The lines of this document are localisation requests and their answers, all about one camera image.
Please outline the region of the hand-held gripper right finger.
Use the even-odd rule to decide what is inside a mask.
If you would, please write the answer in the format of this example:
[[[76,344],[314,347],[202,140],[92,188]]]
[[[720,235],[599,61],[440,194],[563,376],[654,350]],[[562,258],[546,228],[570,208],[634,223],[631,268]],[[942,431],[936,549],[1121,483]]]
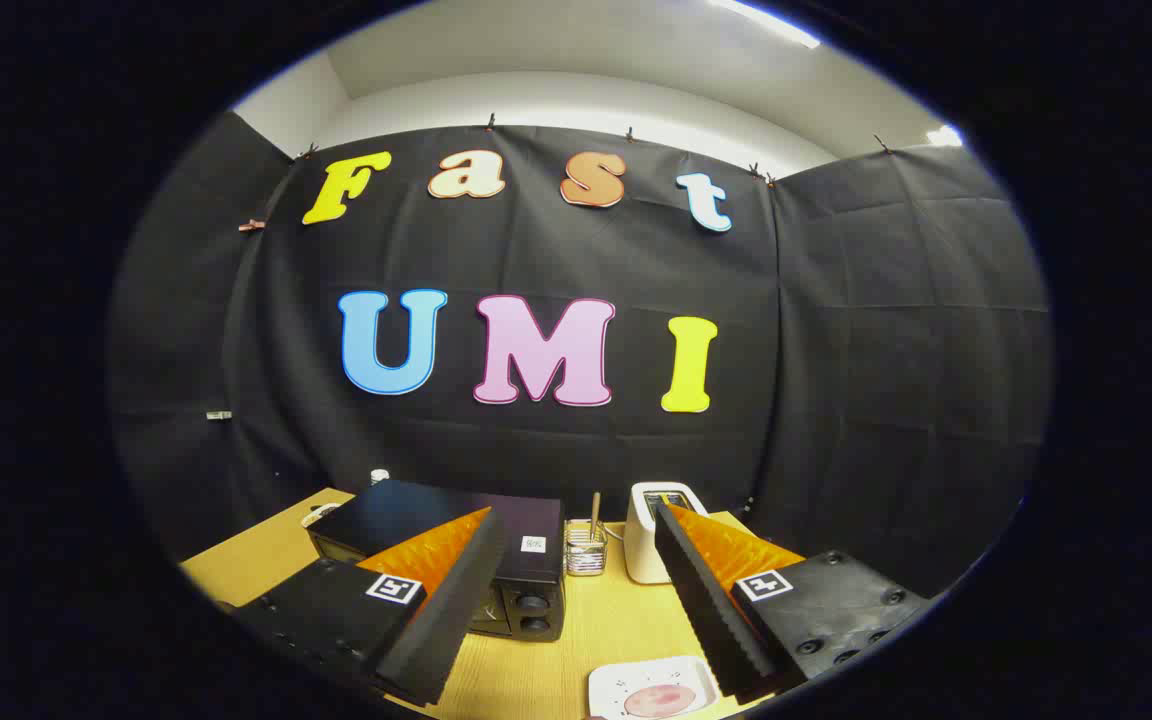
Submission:
[[[844,551],[803,558],[672,503],[654,518],[655,551],[710,673],[742,705],[814,682],[931,605]]]

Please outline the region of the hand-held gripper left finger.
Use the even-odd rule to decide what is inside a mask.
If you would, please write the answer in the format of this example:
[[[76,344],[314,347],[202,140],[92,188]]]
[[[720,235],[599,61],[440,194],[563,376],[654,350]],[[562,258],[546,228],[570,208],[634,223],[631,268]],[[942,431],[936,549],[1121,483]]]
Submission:
[[[505,551],[484,507],[355,564],[317,559],[232,617],[340,688],[435,705]]]

